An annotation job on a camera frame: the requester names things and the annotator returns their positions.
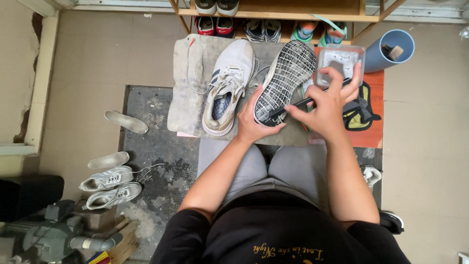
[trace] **tiled floor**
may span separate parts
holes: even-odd
[[[469,251],[467,43],[458,25],[381,23],[358,44],[395,28],[416,51],[385,71],[383,209],[404,219],[396,238],[412,263],[457,263]],[[64,198],[80,197],[90,159],[117,151],[119,127],[104,112],[122,110],[125,85],[173,86],[183,36],[174,15],[62,14],[40,169],[65,178]]]

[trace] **person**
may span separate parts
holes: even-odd
[[[316,108],[286,111],[320,133],[324,145],[281,147],[267,171],[253,144],[286,124],[254,121],[259,85],[238,113],[230,141],[201,138],[197,179],[150,261],[169,263],[409,263],[379,214],[342,121],[358,95],[359,65],[349,85],[334,68],[327,92],[310,86]]]

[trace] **blue cup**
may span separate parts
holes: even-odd
[[[400,46],[404,49],[404,52],[395,62],[391,61],[386,58],[381,51],[381,44],[386,44],[390,47]],[[414,39],[409,33],[399,29],[388,31],[366,49],[364,72],[384,70],[399,63],[406,62],[412,57],[414,50]]]

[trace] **wooden shoe rack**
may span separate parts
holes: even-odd
[[[169,0],[175,13],[179,16],[181,24],[186,33],[190,33],[192,26],[192,17],[200,16],[196,11],[195,1],[190,1],[190,8],[178,8],[178,1]],[[367,16],[365,14],[365,0],[240,0],[238,12],[234,17],[238,18],[270,18],[281,19],[282,36],[281,42],[290,41],[290,35],[293,30],[295,20],[319,20],[309,14],[319,15],[331,21],[351,22],[352,27],[348,29],[351,40],[343,40],[342,43],[350,45],[354,39],[368,32],[374,25],[385,19],[405,0],[396,0],[391,6],[385,9],[384,0],[380,1],[378,16]],[[184,16],[190,16],[189,26],[184,20]],[[370,23],[360,33],[355,34],[355,22]],[[244,29],[238,25],[235,38],[244,38]],[[320,34],[313,35],[311,43],[317,44]]]

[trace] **peeling wall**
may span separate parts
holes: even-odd
[[[31,106],[39,52],[32,17],[33,11],[17,0],[0,1],[0,144],[13,143]]]

